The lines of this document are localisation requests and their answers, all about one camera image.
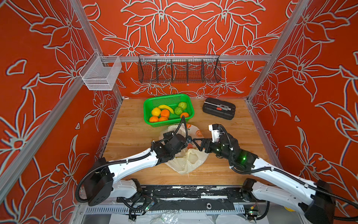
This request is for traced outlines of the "translucent printed plastic bag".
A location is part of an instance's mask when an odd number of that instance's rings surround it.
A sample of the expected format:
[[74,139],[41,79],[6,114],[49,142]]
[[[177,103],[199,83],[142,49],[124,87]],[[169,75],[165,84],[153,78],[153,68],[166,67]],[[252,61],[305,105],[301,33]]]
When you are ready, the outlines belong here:
[[[191,124],[187,124],[188,129],[188,136],[191,136],[192,138],[203,138],[203,134],[201,130]],[[165,130],[163,130],[160,135],[159,139],[163,139],[163,134],[169,131],[175,131],[178,125],[171,125],[167,127]],[[185,137],[186,130],[184,128],[184,125],[181,125],[181,128],[178,131],[179,134],[183,135]],[[174,159],[166,162],[165,164],[176,171],[177,173],[184,175],[188,174],[195,169],[197,169],[199,166],[201,166],[208,158],[208,154],[199,151],[198,148],[194,143],[189,143],[186,148],[181,150],[181,152],[177,153],[174,157]]]

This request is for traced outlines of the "orange toy tangerine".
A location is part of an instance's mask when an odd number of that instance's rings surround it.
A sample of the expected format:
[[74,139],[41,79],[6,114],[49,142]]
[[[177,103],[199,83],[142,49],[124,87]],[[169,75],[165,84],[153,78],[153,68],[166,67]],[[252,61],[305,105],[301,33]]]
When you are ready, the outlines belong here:
[[167,120],[169,120],[167,117],[160,117],[158,119],[158,122],[167,121]]

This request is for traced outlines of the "orange toy fruit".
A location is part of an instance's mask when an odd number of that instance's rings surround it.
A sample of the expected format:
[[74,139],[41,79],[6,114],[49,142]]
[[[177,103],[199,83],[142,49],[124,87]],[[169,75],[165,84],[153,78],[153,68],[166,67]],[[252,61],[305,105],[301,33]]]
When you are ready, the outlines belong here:
[[157,116],[152,116],[149,118],[150,123],[156,123],[158,121],[159,121],[159,117],[157,117]]

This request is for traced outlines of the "yellow toy lemon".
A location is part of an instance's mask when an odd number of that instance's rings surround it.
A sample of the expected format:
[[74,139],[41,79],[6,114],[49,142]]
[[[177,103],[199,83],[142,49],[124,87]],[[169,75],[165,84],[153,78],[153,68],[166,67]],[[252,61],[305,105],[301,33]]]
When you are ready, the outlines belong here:
[[152,116],[159,117],[161,115],[161,110],[158,107],[156,107],[156,108],[152,109],[151,114],[152,114]]

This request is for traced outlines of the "yellow-green toy starfruit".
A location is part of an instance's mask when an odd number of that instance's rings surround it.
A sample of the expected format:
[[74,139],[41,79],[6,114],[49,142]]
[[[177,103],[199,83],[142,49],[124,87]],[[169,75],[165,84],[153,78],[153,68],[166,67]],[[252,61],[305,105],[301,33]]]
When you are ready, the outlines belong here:
[[174,113],[176,114],[176,115],[181,115],[182,113],[183,113],[183,108],[182,107],[176,107],[175,109],[174,109]]

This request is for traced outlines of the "green toy fruit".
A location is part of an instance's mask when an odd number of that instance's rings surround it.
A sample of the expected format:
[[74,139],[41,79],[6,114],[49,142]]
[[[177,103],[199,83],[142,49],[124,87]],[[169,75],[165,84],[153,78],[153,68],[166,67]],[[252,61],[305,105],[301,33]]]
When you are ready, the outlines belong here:
[[184,111],[187,108],[187,103],[186,102],[180,102],[178,104],[178,107],[180,107]]

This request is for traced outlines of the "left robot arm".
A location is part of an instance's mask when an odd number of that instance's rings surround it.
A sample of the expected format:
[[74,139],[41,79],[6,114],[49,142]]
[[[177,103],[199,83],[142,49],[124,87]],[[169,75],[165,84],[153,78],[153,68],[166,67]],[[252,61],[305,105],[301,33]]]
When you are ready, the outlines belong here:
[[121,187],[118,181],[142,169],[172,160],[177,153],[187,147],[188,139],[186,120],[183,116],[175,131],[165,133],[162,140],[151,142],[147,150],[117,161],[100,159],[78,183],[75,191],[76,200],[94,206],[110,196],[131,198],[137,193],[138,185],[134,181],[129,181]]

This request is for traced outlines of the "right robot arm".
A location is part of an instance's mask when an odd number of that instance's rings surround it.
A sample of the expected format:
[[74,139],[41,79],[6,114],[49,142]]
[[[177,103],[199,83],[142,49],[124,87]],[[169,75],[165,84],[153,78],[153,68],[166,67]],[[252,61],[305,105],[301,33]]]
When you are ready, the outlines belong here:
[[243,150],[231,135],[216,140],[193,139],[193,144],[205,153],[213,153],[228,160],[229,168],[240,175],[253,175],[271,184],[264,185],[253,179],[247,179],[242,186],[243,196],[273,202],[292,209],[312,224],[332,224],[335,220],[356,222],[357,216],[339,217],[335,215],[336,201],[342,201],[354,208],[358,204],[332,193],[328,183],[303,179],[290,174],[266,162],[259,156]]

